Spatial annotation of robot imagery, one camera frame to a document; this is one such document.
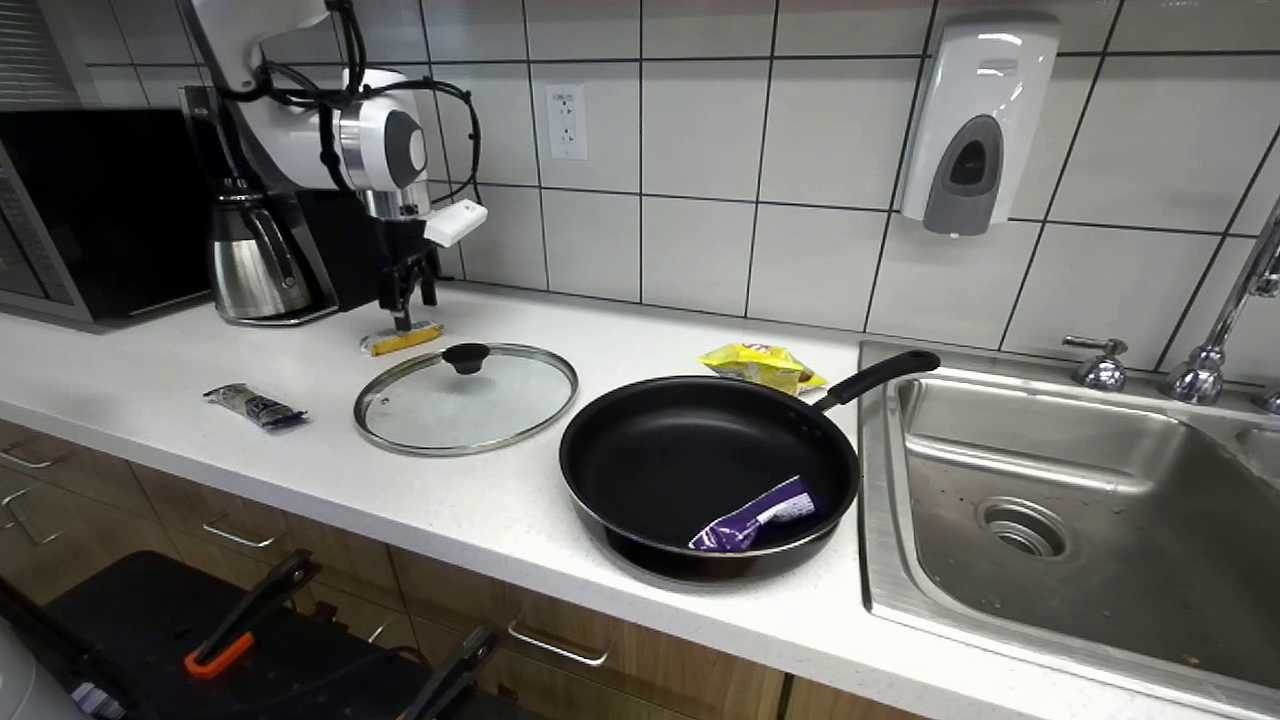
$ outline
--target glass lid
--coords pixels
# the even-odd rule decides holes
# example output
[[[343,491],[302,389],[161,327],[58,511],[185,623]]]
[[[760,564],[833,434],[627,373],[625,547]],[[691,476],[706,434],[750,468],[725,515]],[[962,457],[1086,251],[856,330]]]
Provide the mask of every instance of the glass lid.
[[[568,411],[575,373],[529,342],[454,342],[382,373],[355,427],[390,453],[471,457],[519,443]]]

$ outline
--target soap dispenser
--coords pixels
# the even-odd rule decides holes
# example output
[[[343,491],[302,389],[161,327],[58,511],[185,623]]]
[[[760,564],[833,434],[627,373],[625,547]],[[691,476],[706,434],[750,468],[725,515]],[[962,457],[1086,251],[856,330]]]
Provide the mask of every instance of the soap dispenser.
[[[953,23],[911,140],[906,214],[945,235],[1007,220],[1055,60],[1055,23]]]

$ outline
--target frying pan handle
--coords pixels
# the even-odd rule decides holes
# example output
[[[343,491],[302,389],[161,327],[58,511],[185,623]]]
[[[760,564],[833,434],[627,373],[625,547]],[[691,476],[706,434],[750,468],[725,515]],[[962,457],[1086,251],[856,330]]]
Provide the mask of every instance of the frying pan handle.
[[[945,361],[932,354],[932,350],[902,350],[902,354],[887,354],[883,365],[874,365],[856,374],[849,374],[843,382],[835,382],[824,398],[818,398],[814,409],[818,411],[828,411],[835,403],[849,403],[856,397],[865,397],[868,389],[882,389],[887,381],[902,381],[902,374],[911,374],[911,373],[932,373],[940,367]]]

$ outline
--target stainless steel kettle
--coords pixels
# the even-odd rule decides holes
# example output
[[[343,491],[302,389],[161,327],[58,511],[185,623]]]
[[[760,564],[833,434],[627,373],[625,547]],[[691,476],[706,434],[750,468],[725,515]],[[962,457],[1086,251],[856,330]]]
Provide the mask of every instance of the stainless steel kettle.
[[[310,272],[265,192],[214,203],[214,291],[227,323],[279,321],[311,307]]]

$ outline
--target backsplash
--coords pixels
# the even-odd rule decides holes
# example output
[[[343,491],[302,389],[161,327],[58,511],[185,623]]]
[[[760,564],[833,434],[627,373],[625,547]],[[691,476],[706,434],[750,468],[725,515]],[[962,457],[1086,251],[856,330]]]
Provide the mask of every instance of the backsplash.
[[[199,78],[167,0],[45,0],[89,104]],[[467,82],[494,225],[450,272],[632,302],[1073,354],[1124,334],[1173,367],[1280,197],[1280,0],[355,0],[368,54]],[[1055,15],[1018,220],[902,220],[945,23]],[[329,23],[271,54],[337,73]],[[575,147],[552,90],[580,90]],[[428,106],[440,181],[463,113]],[[1280,381],[1280,298],[1248,298],[1234,381]]]

